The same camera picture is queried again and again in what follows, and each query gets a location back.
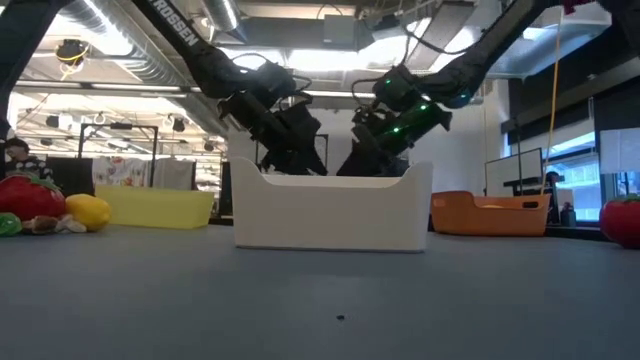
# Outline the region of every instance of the gray table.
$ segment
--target gray table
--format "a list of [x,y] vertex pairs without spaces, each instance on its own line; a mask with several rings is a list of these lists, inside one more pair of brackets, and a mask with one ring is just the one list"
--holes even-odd
[[640,358],[640,252],[614,244],[437,237],[425,254],[357,254],[232,239],[0,241],[0,359]]

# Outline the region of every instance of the person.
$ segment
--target person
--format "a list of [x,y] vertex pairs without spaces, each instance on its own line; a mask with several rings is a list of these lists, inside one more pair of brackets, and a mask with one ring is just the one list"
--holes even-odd
[[7,176],[16,174],[35,175],[53,183],[53,171],[47,164],[35,156],[29,156],[29,145],[18,138],[11,138],[4,144],[11,161],[6,165]]

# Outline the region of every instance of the ceiling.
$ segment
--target ceiling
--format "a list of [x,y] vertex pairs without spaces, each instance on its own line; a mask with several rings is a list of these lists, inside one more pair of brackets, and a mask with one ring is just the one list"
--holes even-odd
[[[22,79],[195,85],[178,53],[131,1],[78,0],[77,3],[78,6],[91,5],[99,8],[98,10],[106,14],[99,20],[113,26],[103,26],[100,29],[103,33],[98,33],[95,28],[86,26],[89,23],[69,17],[68,13],[61,13],[65,16],[59,15],[56,18],[29,62]],[[333,95],[319,96],[312,106],[352,109],[355,108],[355,103],[344,98],[350,91],[351,83],[357,79],[380,76],[400,61],[406,45],[406,37],[401,34],[374,41],[370,31],[360,30],[370,29],[385,14],[402,10],[409,14],[405,15],[406,21],[411,23],[410,28],[418,36],[439,44],[447,51],[455,51],[480,38],[482,30],[489,27],[499,16],[502,1],[449,1],[445,2],[445,5],[437,1],[416,10],[415,2],[402,0],[337,0],[333,2],[335,8],[322,5],[317,0],[295,0],[295,3],[286,0],[237,0],[237,14],[241,19],[237,30],[246,37],[244,43],[237,40],[237,34],[234,37],[221,31],[212,31],[212,21],[207,16],[202,1],[174,0],[174,3],[193,21],[203,37],[210,39],[213,45],[221,48],[229,57],[257,52],[285,66],[292,73],[311,78],[313,85],[310,90],[340,95],[340,98],[334,98]],[[326,34],[325,24],[327,21],[333,21],[329,15],[338,15],[338,12],[345,15],[346,19],[352,19],[351,21],[355,21],[354,16],[360,19],[354,25],[359,30],[356,32],[357,37],[352,48],[342,46],[337,49],[335,44],[328,44],[323,39],[323,35]],[[539,25],[542,32],[549,30],[555,21],[549,19],[548,14],[545,19],[542,25]],[[86,60],[76,69],[62,65],[54,54],[56,47],[64,39],[79,39],[91,44]],[[519,57],[514,55],[513,58],[522,59],[522,49],[531,48],[534,43],[535,39],[520,39],[513,46]],[[442,68],[453,58],[454,56],[440,55],[417,46],[417,41],[412,40],[409,43],[407,65],[415,73],[429,73]],[[511,62],[507,56],[501,60],[500,66],[504,75]],[[237,64],[257,68],[263,61],[260,57],[245,56],[238,59]],[[151,66],[152,74],[140,72],[140,67]],[[522,74],[507,75],[513,77]],[[370,83],[359,85],[356,91],[369,93],[370,86]],[[93,123],[97,119],[105,124],[124,122],[157,126],[160,139],[159,154],[190,156],[206,163],[207,168],[218,168],[226,151],[223,137],[228,131],[233,130],[235,125],[219,119],[216,102],[202,95],[171,97],[141,91],[135,96],[124,97],[117,93],[108,96],[108,92],[95,95],[83,89],[67,89],[61,94],[56,93],[55,86],[50,90],[51,93],[25,89],[21,89],[20,92],[21,94],[14,96],[12,100],[13,121],[18,123],[18,136],[26,138],[37,151],[49,151],[57,155],[71,156],[71,152],[78,148],[79,124]],[[45,124],[49,116],[71,120],[68,120],[65,128],[52,128]],[[172,130],[171,123],[175,118],[185,119],[184,132]],[[107,146],[107,140],[110,138],[111,142],[123,138],[132,144],[126,150],[118,150],[121,153],[140,154],[144,157],[152,149],[152,142],[147,139],[151,136],[148,131],[143,133],[134,130],[124,133],[106,128],[101,130],[100,134],[94,133],[93,138],[87,142],[85,151],[114,153],[113,146]],[[52,139],[54,145],[41,145],[44,137]],[[205,140],[211,140],[215,144],[213,151],[204,150]]]

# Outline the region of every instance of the red apple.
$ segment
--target red apple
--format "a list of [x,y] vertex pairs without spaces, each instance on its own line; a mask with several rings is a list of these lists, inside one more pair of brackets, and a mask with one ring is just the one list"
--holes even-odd
[[627,249],[640,249],[640,198],[608,202],[600,212],[600,230]]

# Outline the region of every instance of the toy fruit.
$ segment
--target toy fruit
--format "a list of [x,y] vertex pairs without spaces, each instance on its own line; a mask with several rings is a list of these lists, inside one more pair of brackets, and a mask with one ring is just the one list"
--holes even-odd
[[20,219],[9,213],[0,214],[0,237],[13,236],[22,231]]
[[600,229],[628,249],[640,249],[640,197],[609,201],[600,211]]
[[64,196],[53,183],[27,175],[0,181],[0,213],[12,213],[22,221],[36,216],[58,217],[65,213]]
[[87,231],[100,231],[111,219],[111,207],[97,197],[79,194],[67,198],[67,212],[87,227]]

